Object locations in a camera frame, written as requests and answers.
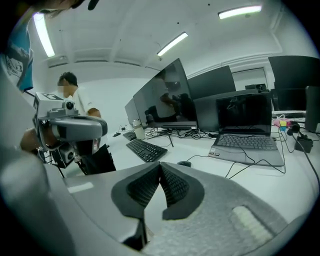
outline laptop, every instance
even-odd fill
[[[219,130],[217,99],[257,93],[257,89],[238,90],[194,99],[198,128],[205,132],[217,132]]]
[[[219,134],[209,152],[217,159],[274,167],[284,161],[271,138],[272,104],[269,92],[237,95],[216,100]],[[270,166],[266,161],[256,165]]]

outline laptop screen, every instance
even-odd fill
[[[271,134],[272,107],[269,92],[216,100],[219,132]]]

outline power adapter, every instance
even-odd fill
[[[307,135],[301,134],[301,137],[296,138],[296,140],[301,145],[298,142],[296,142],[295,146],[294,146],[295,150],[302,151],[302,152],[305,151],[306,153],[310,153],[311,152],[311,149],[314,146],[314,142],[312,141],[312,139],[308,138]]]
[[[209,136],[209,138],[212,138],[212,139],[218,138],[218,134],[211,134],[211,133],[209,133],[208,136]]]

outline black keyboard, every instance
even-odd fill
[[[255,150],[276,150],[276,143],[270,137],[219,135],[214,145],[229,148]]]
[[[157,161],[168,151],[165,148],[152,145],[140,139],[135,139],[126,146],[146,163]]]
[[[129,131],[129,132],[123,134],[123,136],[126,139],[128,139],[129,141],[133,141],[133,140],[135,140],[137,138],[136,134],[134,132],[132,132],[132,131]]]
[[[284,115],[285,118],[288,118],[288,119],[305,118],[306,117],[306,114],[303,113],[303,112],[300,112],[300,113],[277,113],[275,115],[277,117],[280,117],[280,116]]]

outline ceiling light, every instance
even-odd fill
[[[183,39],[185,39],[188,36],[186,32],[183,32],[181,35],[173,39],[170,43],[168,43],[162,50],[160,50],[157,55],[162,56],[167,51],[169,51],[172,47],[174,47],[177,43],[181,42]]]
[[[33,20],[34,20],[36,31],[39,35],[41,44],[45,50],[46,55],[49,58],[52,56],[55,56],[54,49],[52,48],[52,45],[49,39],[44,14],[36,13],[35,15],[33,15]]]
[[[261,5],[253,5],[253,6],[241,7],[241,8],[231,9],[231,10],[225,10],[225,11],[219,12],[218,15],[222,20],[225,18],[229,18],[232,16],[241,15],[241,14],[258,13],[261,11],[261,9],[262,9]]]

